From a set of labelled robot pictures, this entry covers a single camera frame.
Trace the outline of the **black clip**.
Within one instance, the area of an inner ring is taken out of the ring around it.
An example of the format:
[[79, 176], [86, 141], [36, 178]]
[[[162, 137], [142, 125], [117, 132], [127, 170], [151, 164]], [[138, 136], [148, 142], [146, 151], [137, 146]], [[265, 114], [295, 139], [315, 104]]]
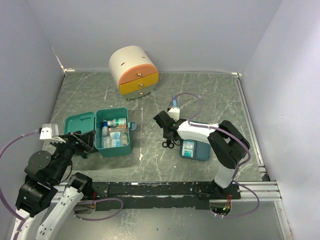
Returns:
[[175, 147], [175, 143], [172, 142], [170, 139], [167, 139], [166, 141], [162, 142], [162, 147], [163, 148], [173, 149]]

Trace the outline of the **elastic bandage roll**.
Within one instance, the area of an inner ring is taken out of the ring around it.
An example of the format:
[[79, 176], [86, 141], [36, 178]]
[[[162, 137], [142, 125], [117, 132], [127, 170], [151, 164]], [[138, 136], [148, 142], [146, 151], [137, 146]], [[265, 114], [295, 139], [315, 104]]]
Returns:
[[110, 147], [110, 136], [108, 132], [107, 120], [103, 120], [101, 124], [101, 147], [103, 149]]

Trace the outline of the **blue white sachet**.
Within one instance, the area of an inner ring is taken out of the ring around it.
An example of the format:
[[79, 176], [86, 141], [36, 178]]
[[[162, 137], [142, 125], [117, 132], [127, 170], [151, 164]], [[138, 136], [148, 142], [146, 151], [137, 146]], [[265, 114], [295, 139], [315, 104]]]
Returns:
[[183, 157], [193, 158], [196, 142], [194, 140], [184, 140], [182, 144], [181, 155]]

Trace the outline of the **teal medicine box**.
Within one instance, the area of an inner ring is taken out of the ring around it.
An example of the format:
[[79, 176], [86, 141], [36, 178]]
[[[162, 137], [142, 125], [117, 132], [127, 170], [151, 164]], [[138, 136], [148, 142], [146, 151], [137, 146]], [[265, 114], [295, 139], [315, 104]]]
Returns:
[[69, 116], [65, 120], [64, 132], [86, 134], [95, 131], [89, 137], [92, 150], [86, 153], [99, 153], [102, 157], [126, 156], [132, 152], [131, 132], [137, 128], [134, 121], [129, 121], [125, 107], [108, 108]]

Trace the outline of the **small blue white packets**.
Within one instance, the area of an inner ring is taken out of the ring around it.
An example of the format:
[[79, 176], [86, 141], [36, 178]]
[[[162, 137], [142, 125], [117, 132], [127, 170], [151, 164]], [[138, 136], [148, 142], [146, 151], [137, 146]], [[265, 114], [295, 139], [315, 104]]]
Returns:
[[111, 148], [124, 147], [129, 144], [129, 131], [127, 128], [110, 128], [109, 137]]

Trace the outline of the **blue divided tray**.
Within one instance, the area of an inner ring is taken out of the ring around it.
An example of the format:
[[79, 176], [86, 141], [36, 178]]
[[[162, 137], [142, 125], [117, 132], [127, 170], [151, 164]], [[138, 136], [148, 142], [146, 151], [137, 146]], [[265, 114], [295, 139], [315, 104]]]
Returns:
[[[195, 123], [184, 121], [177, 129], [178, 136], [181, 138], [179, 154], [182, 158], [206, 162], [211, 156], [211, 145], [208, 137], [215, 130], [211, 129], [214, 125], [205, 123]], [[182, 146], [184, 140], [195, 141], [194, 157], [182, 156]]]

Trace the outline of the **white plastic bottle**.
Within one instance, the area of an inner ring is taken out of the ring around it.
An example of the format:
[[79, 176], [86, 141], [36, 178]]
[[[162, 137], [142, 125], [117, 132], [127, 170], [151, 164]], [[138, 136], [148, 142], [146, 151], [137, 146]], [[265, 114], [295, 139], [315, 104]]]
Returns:
[[117, 127], [117, 126], [126, 126], [127, 125], [127, 119], [126, 118], [114, 118], [113, 120], [108, 120], [107, 125], [109, 127]]

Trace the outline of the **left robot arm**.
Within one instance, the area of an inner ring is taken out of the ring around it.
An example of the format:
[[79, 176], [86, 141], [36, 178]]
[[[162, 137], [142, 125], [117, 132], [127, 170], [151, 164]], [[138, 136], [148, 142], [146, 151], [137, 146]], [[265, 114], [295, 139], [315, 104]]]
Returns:
[[13, 240], [50, 240], [81, 200], [93, 196], [93, 180], [75, 173], [66, 184], [64, 192], [50, 215], [43, 219], [55, 195], [68, 166], [72, 165], [75, 155], [86, 158], [95, 146], [95, 130], [81, 131], [60, 135], [50, 125], [39, 130], [40, 140], [49, 142], [55, 147], [54, 153], [40, 150], [28, 160], [24, 169], [25, 182], [18, 192], [16, 200], [16, 218]]

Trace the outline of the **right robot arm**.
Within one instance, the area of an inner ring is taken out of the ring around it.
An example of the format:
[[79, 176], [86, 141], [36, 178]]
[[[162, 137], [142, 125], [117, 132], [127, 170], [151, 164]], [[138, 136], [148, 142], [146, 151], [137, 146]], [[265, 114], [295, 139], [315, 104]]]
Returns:
[[163, 130], [166, 139], [162, 146], [169, 148], [176, 141], [195, 141], [210, 145], [219, 161], [218, 172], [213, 179], [212, 193], [218, 199], [229, 194], [239, 167], [251, 158], [250, 144], [228, 120], [219, 124], [192, 122], [187, 119], [174, 120], [166, 111], [154, 118]]

